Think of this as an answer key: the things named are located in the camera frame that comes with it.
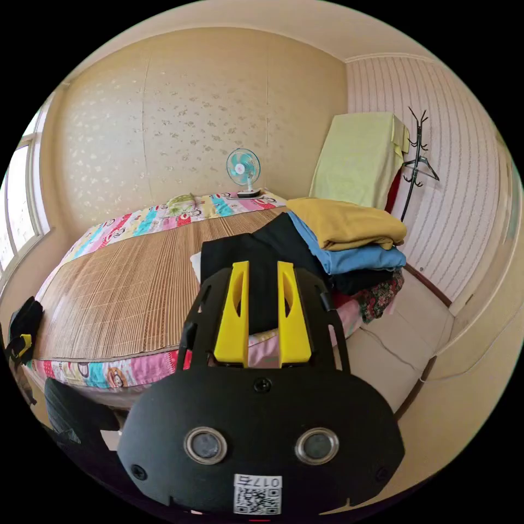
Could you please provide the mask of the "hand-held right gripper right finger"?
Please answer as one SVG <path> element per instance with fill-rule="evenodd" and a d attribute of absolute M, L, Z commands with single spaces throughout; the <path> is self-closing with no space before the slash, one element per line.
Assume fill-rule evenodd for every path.
<path fill-rule="evenodd" d="M 307 364 L 312 356 L 299 285 L 291 263 L 277 263 L 279 367 Z"/>

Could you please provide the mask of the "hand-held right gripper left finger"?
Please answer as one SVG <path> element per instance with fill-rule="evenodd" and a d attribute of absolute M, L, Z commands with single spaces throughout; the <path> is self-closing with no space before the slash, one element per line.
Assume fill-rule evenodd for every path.
<path fill-rule="evenodd" d="M 226 366 L 248 367 L 249 262 L 233 263 L 213 352 Z"/>

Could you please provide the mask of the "person's left hand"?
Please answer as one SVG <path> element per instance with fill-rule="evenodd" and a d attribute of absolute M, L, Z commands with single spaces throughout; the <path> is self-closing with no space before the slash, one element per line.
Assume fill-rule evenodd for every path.
<path fill-rule="evenodd" d="M 17 365 L 12 360 L 9 360 L 9 368 L 26 403 L 29 406 L 35 406 L 37 400 L 33 396 L 32 387 L 23 371 L 22 365 Z"/>

